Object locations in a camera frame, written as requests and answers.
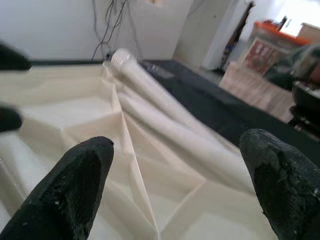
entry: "orange lid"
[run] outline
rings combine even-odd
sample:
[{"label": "orange lid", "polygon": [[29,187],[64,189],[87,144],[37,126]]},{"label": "orange lid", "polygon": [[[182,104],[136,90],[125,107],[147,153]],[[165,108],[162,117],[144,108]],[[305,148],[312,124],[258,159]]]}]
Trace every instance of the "orange lid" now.
[{"label": "orange lid", "polygon": [[283,32],[280,32],[277,29],[275,29],[274,27],[270,26],[270,24],[265,24],[263,22],[256,21],[254,23],[254,27],[255,28],[264,29],[264,30],[270,32],[273,35],[277,35],[280,38],[286,39],[286,40],[288,40],[290,42],[293,42],[293,43],[295,43],[297,45],[300,45],[300,46],[310,44],[310,42],[308,40],[306,40],[306,39],[304,39],[302,37],[294,37],[294,36],[291,36],[289,34],[285,34]]}]

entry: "black rubber gripper pad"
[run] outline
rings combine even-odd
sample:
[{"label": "black rubber gripper pad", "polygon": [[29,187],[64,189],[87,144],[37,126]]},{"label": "black rubber gripper pad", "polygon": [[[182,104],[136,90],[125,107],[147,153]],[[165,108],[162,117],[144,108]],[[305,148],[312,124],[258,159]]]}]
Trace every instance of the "black rubber gripper pad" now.
[{"label": "black rubber gripper pad", "polygon": [[245,132],[240,150],[263,213],[279,240],[320,240],[317,166],[261,129]]},{"label": "black rubber gripper pad", "polygon": [[101,136],[71,148],[30,193],[0,240],[87,239],[113,156],[113,142]]}]

